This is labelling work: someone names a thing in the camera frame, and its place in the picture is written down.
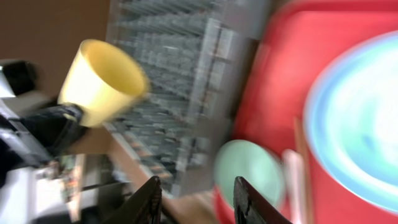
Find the red tray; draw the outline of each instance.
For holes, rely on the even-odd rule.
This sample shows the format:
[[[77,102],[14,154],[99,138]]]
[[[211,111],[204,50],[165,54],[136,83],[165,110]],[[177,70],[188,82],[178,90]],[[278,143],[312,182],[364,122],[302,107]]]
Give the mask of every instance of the red tray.
[[[294,149],[293,118],[302,118],[307,93],[320,72],[352,46],[398,30],[398,1],[299,1],[271,20],[257,53],[234,127],[275,151]],[[311,157],[316,224],[398,223],[335,182]]]

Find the wire rack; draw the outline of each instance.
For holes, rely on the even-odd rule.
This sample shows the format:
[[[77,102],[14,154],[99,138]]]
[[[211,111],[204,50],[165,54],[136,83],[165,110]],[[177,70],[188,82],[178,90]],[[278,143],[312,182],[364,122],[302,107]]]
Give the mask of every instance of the wire rack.
[[[186,169],[204,164],[207,139],[192,134],[208,116],[209,85],[220,23],[213,0],[124,1],[113,44],[139,62],[150,79],[147,99],[107,124],[120,133],[148,175],[178,195]]]
[[[139,62],[151,92],[106,127],[170,196],[212,187],[267,2],[111,1],[106,39]]]

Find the yellow cup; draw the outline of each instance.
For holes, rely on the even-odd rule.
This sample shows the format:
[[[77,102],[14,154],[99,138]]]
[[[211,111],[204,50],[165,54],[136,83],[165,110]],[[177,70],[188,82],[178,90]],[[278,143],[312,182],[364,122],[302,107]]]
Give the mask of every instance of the yellow cup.
[[[78,105],[84,111],[80,124],[95,127],[148,91],[149,82],[144,72],[128,54],[100,40],[84,40],[58,103]]]

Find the chopstick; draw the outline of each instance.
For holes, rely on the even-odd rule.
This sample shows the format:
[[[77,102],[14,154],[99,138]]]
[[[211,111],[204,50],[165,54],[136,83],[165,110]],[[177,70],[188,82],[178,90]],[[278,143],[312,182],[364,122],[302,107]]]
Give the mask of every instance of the chopstick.
[[[311,186],[310,157],[308,154],[307,141],[305,140],[303,124],[298,118],[294,118],[294,139],[296,151],[303,157],[304,161],[304,180],[305,180],[305,203],[307,205],[307,223],[314,224],[313,201]]]

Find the plate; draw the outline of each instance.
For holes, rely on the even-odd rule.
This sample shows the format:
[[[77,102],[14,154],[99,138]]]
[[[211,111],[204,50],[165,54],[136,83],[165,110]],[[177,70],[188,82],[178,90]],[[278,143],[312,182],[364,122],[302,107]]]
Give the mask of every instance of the plate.
[[[398,32],[332,62],[310,90],[304,120],[313,154],[337,182],[398,213]]]
[[[267,201],[278,208],[284,198],[284,176],[275,157],[245,140],[227,142],[215,161],[215,182],[233,209],[235,178],[244,177]]]

